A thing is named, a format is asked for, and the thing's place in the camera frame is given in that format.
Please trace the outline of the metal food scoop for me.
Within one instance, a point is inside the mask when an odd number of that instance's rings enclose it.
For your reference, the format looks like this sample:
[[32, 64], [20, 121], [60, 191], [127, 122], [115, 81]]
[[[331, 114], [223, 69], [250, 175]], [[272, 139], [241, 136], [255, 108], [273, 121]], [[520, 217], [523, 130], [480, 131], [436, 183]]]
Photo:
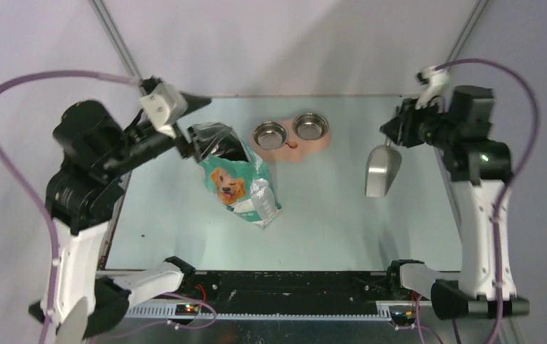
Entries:
[[383, 145], [375, 147], [366, 162], [365, 196], [382, 198], [389, 192], [401, 167], [400, 152], [386, 138]]

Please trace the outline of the green pet food bag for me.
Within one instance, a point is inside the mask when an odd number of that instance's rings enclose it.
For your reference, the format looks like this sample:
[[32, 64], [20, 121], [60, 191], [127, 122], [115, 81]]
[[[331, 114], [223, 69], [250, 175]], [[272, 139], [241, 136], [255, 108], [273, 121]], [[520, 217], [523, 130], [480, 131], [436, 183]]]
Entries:
[[188, 129], [207, 190], [246, 222], [265, 228], [281, 212], [268, 165], [224, 123]]

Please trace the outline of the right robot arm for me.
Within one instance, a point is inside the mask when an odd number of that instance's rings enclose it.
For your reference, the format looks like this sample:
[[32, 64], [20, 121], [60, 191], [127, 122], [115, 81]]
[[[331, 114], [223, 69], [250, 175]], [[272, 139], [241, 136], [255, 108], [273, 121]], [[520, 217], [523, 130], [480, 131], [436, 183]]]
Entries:
[[528, 299], [517, 293], [508, 259], [506, 209], [513, 177], [511, 152], [489, 137], [493, 91], [458, 86], [450, 107], [419, 107], [406, 98], [380, 131], [389, 145], [426, 144], [440, 150], [450, 175], [462, 245], [459, 272], [439, 272], [414, 259], [394, 260], [386, 290], [397, 300], [415, 292], [430, 300], [441, 320], [525, 316]]

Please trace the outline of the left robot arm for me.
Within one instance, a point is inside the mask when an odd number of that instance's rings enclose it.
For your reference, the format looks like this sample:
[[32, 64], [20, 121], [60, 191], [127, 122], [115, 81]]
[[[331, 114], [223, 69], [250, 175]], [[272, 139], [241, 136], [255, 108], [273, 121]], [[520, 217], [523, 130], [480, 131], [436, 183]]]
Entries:
[[181, 133], [158, 132], [150, 121], [122, 128], [97, 100], [67, 108], [52, 134], [63, 152], [44, 203], [58, 238], [55, 286], [31, 305], [30, 314], [50, 321], [58, 340], [83, 343], [112, 330], [130, 308], [147, 300], [169, 292], [182, 299], [193, 295], [195, 269], [179, 257], [126, 276], [96, 275], [108, 223], [125, 193], [121, 178], [171, 149], [193, 158], [193, 145]]

